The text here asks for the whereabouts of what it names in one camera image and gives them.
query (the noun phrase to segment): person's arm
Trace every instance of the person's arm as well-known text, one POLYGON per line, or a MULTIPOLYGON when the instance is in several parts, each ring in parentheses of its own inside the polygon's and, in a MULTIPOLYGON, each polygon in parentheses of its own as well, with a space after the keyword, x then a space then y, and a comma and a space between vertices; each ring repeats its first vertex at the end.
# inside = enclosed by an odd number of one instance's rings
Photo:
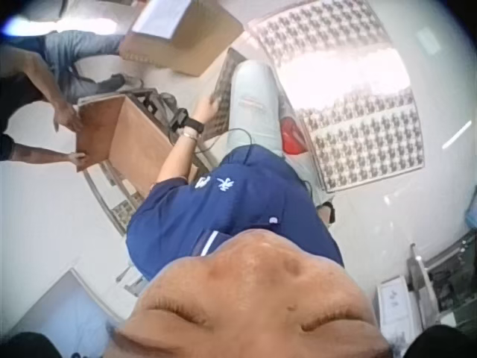
POLYGON ((30 164, 48 164, 70 162, 79 166, 84 163, 87 156, 84 153, 59 153, 44 148, 28 147, 23 144, 13 144, 10 160, 30 164))
POLYGON ((12 46, 0 47, 0 77, 8 77, 19 72, 25 73, 33 85, 43 94, 54 108, 54 125, 64 125, 74 132, 82 128, 81 120, 58 87, 54 76, 42 57, 31 51, 12 46))
MULTIPOLYGON (((218 99, 212 100, 210 97, 202 98, 195 108, 192 118, 200 123, 206 124, 210 119, 214 118, 217 113, 218 103, 218 99)), ((191 135, 196 134, 192 128, 185 128, 184 131, 191 135)), ((187 180, 196 145, 197 143, 194 139, 184 135, 180 136, 162 165, 159 176, 157 177, 157 183, 172 178, 185 178, 187 180)))

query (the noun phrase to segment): light blue jeans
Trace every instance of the light blue jeans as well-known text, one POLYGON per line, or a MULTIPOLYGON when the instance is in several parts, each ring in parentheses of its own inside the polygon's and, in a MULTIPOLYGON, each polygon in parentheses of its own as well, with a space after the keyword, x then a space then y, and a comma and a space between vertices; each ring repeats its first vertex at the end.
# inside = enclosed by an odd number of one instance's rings
MULTIPOLYGON (((284 113, 286 112, 282 103, 284 98, 269 65, 254 60, 241 63, 237 66, 232 79, 229 129, 245 129, 251 135, 253 144, 261 145, 279 157, 283 157, 301 180, 309 183, 306 185, 312 190, 315 205, 321 205, 326 198, 319 189, 318 174, 311 154, 295 156, 283 152, 280 119, 291 116, 296 120, 291 106, 288 109, 288 112, 291 112, 284 113)), ((247 134, 242 131, 232 131, 228 135, 227 153, 249 144, 250 138, 247 134)))
POLYGON ((123 38, 124 35, 101 36, 84 31, 64 31, 45 36, 44 58, 68 102, 76 104, 79 98, 115 92, 124 86, 121 74, 96 83, 81 77, 74 68, 76 61, 85 57, 119 54, 123 38))

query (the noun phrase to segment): navy blue polo shirt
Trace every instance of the navy blue polo shirt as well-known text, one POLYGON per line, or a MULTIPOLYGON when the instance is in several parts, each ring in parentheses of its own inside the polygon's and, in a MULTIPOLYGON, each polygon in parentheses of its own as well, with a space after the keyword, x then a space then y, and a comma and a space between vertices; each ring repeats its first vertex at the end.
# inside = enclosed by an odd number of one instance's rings
POLYGON ((191 185, 183 178, 156 184, 133 215, 126 243, 134 265, 151 280, 171 261, 209 254, 252 228, 343 265, 303 182, 284 159, 259 145, 235 149, 191 185))

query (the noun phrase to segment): person's hand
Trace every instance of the person's hand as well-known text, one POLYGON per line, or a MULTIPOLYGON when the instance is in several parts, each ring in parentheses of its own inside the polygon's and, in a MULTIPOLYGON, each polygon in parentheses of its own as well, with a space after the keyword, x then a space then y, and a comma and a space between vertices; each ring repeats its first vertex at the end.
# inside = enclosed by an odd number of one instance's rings
POLYGON ((217 114, 220 101, 220 98, 213 99, 210 96, 201 98, 195 106, 192 118, 205 125, 217 114))
POLYGON ((69 103, 62 103, 54 108, 54 129, 58 132, 60 125, 77 133, 83 129, 83 124, 76 110, 69 103))
POLYGON ((84 153, 68 154, 68 160, 76 166, 82 166, 88 160, 88 156, 84 153))

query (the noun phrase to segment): brown cardboard box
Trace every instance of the brown cardboard box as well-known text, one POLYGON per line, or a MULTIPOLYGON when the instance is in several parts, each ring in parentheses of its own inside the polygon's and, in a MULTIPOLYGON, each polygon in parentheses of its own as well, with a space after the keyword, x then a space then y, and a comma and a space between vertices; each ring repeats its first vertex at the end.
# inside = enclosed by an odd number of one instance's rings
POLYGON ((214 0, 194 0, 171 41, 130 31, 119 53, 125 60, 200 76, 243 30, 214 0))
MULTIPOLYGON (((147 196, 172 149, 155 119, 126 95, 84 104, 79 112, 84 129, 77 135, 76 149, 89 158, 78 171, 109 159, 142 196, 147 196)), ((197 172, 193 164, 189 180, 194 180, 197 172)))

